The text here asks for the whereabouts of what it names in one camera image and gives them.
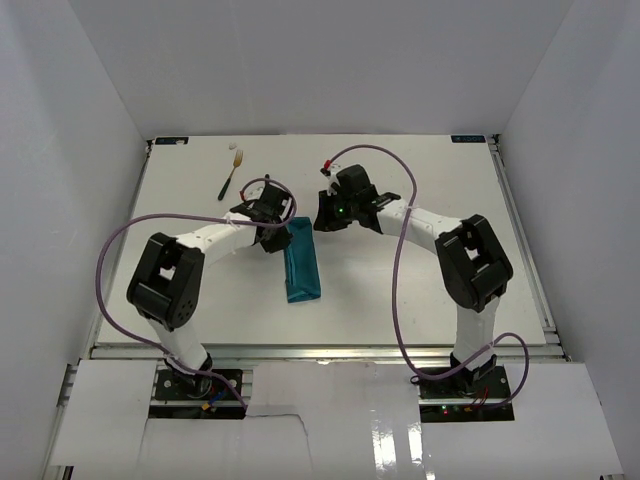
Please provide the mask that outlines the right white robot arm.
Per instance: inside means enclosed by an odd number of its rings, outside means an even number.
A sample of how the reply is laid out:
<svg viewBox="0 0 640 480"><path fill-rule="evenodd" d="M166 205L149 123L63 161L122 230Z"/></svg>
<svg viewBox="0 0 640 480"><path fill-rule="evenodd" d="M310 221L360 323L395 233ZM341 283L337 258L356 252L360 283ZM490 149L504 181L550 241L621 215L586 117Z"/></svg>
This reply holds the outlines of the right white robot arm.
<svg viewBox="0 0 640 480"><path fill-rule="evenodd" d="M441 216L411 207L400 195L380 193L359 164L327 161L321 173L328 187L319 192L313 229L343 230L353 223L380 235L402 238L437 257L445 290L456 304L456 338L450 354L453 381L470 390L496 365L493 340L500 297L513 267L489 221Z"/></svg>

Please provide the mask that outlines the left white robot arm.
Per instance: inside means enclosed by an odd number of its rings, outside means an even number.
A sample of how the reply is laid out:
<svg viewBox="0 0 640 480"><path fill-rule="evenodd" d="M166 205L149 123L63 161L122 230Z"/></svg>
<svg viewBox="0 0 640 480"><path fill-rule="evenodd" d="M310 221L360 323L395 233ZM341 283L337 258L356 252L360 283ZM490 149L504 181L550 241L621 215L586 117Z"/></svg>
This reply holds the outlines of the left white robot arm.
<svg viewBox="0 0 640 480"><path fill-rule="evenodd" d="M274 253L292 239L283 225L295 206L288 191L267 182L241 198L220 222L177 236L152 235L127 288L127 301L154 329L166 366L191 398L221 383L205 374L213 362L191 324L205 269L239 249L259 245Z"/></svg>

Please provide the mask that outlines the teal cloth napkin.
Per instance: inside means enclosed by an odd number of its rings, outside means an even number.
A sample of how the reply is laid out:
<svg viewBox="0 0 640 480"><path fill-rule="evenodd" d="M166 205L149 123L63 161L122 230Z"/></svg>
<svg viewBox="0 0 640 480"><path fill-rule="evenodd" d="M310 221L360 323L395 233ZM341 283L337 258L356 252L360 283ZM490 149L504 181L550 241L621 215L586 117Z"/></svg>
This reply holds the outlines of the teal cloth napkin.
<svg viewBox="0 0 640 480"><path fill-rule="evenodd" d="M300 303L321 297L321 283L308 217L295 217L288 225L292 235L284 250L285 289L288 303Z"/></svg>

